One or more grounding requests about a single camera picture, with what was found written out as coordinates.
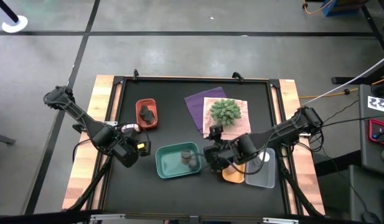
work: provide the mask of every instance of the wire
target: wire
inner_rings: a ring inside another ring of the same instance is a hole
[[[340,123],[346,123],[346,122],[350,122],[350,121],[360,121],[360,120],[363,120],[363,119],[381,118],[381,117],[384,117],[384,115],[380,115],[380,116],[371,116],[371,117],[366,117],[366,118],[348,119],[348,120],[343,120],[343,121],[338,121],[338,122],[333,122],[333,123],[330,123],[330,124],[327,124],[327,125],[323,125],[322,128],[324,128],[324,127],[328,127],[328,126],[333,125],[333,124],[340,124]]]
[[[300,145],[304,146],[306,149],[311,150],[311,148],[309,146],[305,145],[302,142],[297,142],[297,144],[300,144]]]
[[[377,81],[377,82],[373,82],[371,85],[376,85],[376,84],[379,84],[380,82],[384,82],[384,78]],[[353,89],[349,90],[349,92],[357,91],[357,90],[358,90],[358,88],[353,88]],[[324,95],[323,97],[340,96],[340,95],[345,95],[345,92],[331,93],[331,94]],[[300,96],[299,98],[300,99],[311,99],[311,98],[316,98],[316,97],[319,97],[319,96]]]
[[[381,59],[379,62],[377,62],[375,65],[373,65],[373,66],[372,66],[371,68],[369,68],[368,70],[364,71],[362,74],[358,75],[357,77],[351,79],[350,81],[348,81],[348,82],[346,82],[346,83],[344,83],[344,84],[342,84],[342,85],[340,85],[340,86],[338,86],[338,87],[335,87],[334,89],[332,89],[332,90],[330,90],[330,91],[328,91],[328,92],[326,92],[326,93],[324,93],[324,94],[322,94],[322,95],[320,95],[320,96],[318,96],[318,97],[315,97],[315,98],[312,99],[312,100],[309,100],[308,102],[304,103],[304,105],[306,105],[306,104],[308,104],[308,103],[310,103],[310,102],[313,102],[313,101],[315,101],[315,100],[317,100],[317,99],[319,99],[319,98],[321,98],[321,97],[323,97],[323,96],[325,96],[325,95],[328,95],[329,93],[332,93],[333,91],[336,91],[336,90],[338,90],[339,88],[342,88],[343,86],[348,85],[349,83],[352,83],[352,82],[355,81],[356,79],[358,79],[358,78],[360,78],[360,77],[362,77],[362,76],[364,76],[364,75],[370,73],[375,67],[377,67],[379,64],[381,64],[381,63],[383,63],[383,62],[384,62],[384,58]]]
[[[315,137],[315,141],[313,141],[313,142],[309,142],[309,144],[312,144],[312,143],[314,143],[314,142],[316,142],[316,141],[320,141],[319,147],[316,147],[316,148],[314,148],[314,149],[311,149],[311,148],[310,148],[312,152],[319,152],[319,151],[321,150],[323,144],[324,144],[324,135],[323,135],[323,131],[320,130],[317,134],[315,134],[314,136],[312,136],[312,138]]]
[[[327,7],[330,3],[332,3],[333,0],[330,0],[326,5],[322,6],[320,9],[315,10],[315,11],[313,11],[313,12],[309,12],[309,11],[308,11],[308,9],[307,9],[307,8],[308,8],[308,4],[306,3],[305,0],[302,0],[302,2],[303,2],[302,7],[305,9],[305,12],[308,13],[309,15],[311,15],[311,14],[315,14],[315,13],[317,13],[317,12],[323,10],[323,9],[324,9],[325,7]]]
[[[336,112],[335,114],[333,114],[333,116],[331,116],[330,118],[327,118],[325,121],[323,121],[323,123],[326,123],[326,121],[332,119],[333,117],[335,117],[337,114],[343,112],[345,109],[347,109],[348,107],[351,107],[352,105],[356,104],[356,102],[358,102],[359,100],[355,100],[353,103],[351,103],[350,105],[346,106],[345,108],[343,108],[342,110]]]
[[[73,163],[74,163],[74,160],[75,160],[75,151],[77,150],[77,148],[78,148],[80,145],[86,143],[86,142],[89,141],[89,140],[91,140],[91,139],[86,139],[86,140],[84,140],[84,141],[80,141],[79,143],[77,143],[77,144],[74,146],[74,149],[73,149]]]
[[[350,185],[350,187],[352,188],[352,190],[354,191],[355,195],[359,198],[360,202],[362,203],[364,209],[365,209],[365,212],[367,212],[367,206],[366,206],[366,203],[365,201],[363,200],[363,198],[358,194],[358,192],[355,190],[355,188],[352,186],[351,182],[344,176],[340,173],[340,170],[339,168],[337,167],[337,164],[334,162],[334,160],[329,156],[327,155],[326,151],[324,150],[324,147],[322,146],[322,150],[323,150],[323,153],[324,155],[330,159],[330,161],[332,161],[332,163],[334,164],[334,167],[335,167],[335,170],[337,171],[337,173],[342,177],[344,178],[344,180],[346,182],[348,182],[348,184]]]
[[[287,154],[287,155],[283,155],[282,150],[280,150],[281,157],[287,157],[287,158],[289,158],[289,157],[293,154],[293,152],[294,152],[294,146],[289,146],[289,145],[284,144],[284,143],[282,143],[281,145],[284,146],[284,147],[290,147],[290,148],[291,148],[290,153]]]

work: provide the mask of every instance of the yellow sticker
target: yellow sticker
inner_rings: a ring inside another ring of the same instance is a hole
[[[144,144],[143,144],[143,143],[138,144],[136,147],[137,147],[138,149],[142,149],[142,148],[144,148]]]

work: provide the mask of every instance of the red device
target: red device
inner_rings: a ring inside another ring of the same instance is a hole
[[[378,142],[378,143],[384,145],[384,141],[379,142],[379,141],[377,141],[377,139],[375,139],[373,137],[374,134],[380,133],[381,131],[384,131],[384,121],[379,121],[376,119],[368,120],[368,137],[369,137],[369,139],[374,141],[374,142]]]

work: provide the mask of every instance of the teal container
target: teal container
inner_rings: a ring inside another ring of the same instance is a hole
[[[180,153],[186,149],[190,150],[191,155],[196,157],[196,170],[190,170],[189,166],[181,161]],[[202,168],[200,155],[196,155],[199,153],[199,148],[192,142],[160,147],[156,151],[157,173],[163,179],[197,173]]]

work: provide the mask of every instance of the red bowl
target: red bowl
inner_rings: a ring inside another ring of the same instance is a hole
[[[154,120],[152,124],[147,124],[139,115],[139,111],[141,110],[141,107],[143,105],[146,105],[148,107],[148,110],[151,110],[154,115]],[[144,99],[139,100],[136,102],[136,122],[138,125],[140,125],[144,129],[148,128],[155,128],[157,126],[158,117],[157,117],[157,108],[156,108],[156,101],[154,99]]]

